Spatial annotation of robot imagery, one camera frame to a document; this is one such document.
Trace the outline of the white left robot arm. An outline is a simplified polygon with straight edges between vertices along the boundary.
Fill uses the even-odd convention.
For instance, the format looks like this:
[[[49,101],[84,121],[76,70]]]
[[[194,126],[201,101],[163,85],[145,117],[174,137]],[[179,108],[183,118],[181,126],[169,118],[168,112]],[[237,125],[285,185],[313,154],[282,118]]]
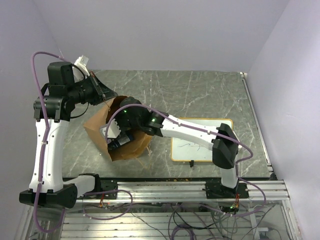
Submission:
[[[33,104],[37,133],[33,176],[19,201],[34,207],[71,209],[83,194],[96,199],[102,193],[98,174],[63,180],[63,147],[72,111],[77,104],[96,106],[117,94],[88,71],[85,57],[75,63],[52,62],[47,73],[48,83]]]

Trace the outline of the brown paper bag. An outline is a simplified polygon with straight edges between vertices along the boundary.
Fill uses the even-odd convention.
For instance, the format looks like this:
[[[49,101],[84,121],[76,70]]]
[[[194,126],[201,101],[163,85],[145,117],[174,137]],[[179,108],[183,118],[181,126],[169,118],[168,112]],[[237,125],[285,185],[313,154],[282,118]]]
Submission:
[[[108,150],[107,142],[100,132],[100,127],[108,123],[113,113],[120,108],[121,101],[125,98],[125,95],[120,95],[104,102],[102,108],[83,124],[83,127],[92,142],[113,162],[138,158],[145,149],[149,147],[152,140],[152,137],[143,131],[132,130],[131,133],[134,137],[133,141],[126,143],[117,149]]]

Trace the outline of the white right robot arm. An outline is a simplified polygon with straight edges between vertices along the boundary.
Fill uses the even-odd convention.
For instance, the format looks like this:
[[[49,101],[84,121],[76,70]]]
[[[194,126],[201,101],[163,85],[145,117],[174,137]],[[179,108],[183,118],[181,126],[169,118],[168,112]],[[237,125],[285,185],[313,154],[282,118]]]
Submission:
[[[115,121],[121,130],[134,129],[149,136],[177,138],[210,150],[212,163],[220,169],[221,194],[231,198],[238,192],[235,159],[239,143],[227,124],[214,127],[187,122],[166,112],[143,106],[134,97],[126,97],[120,102]]]

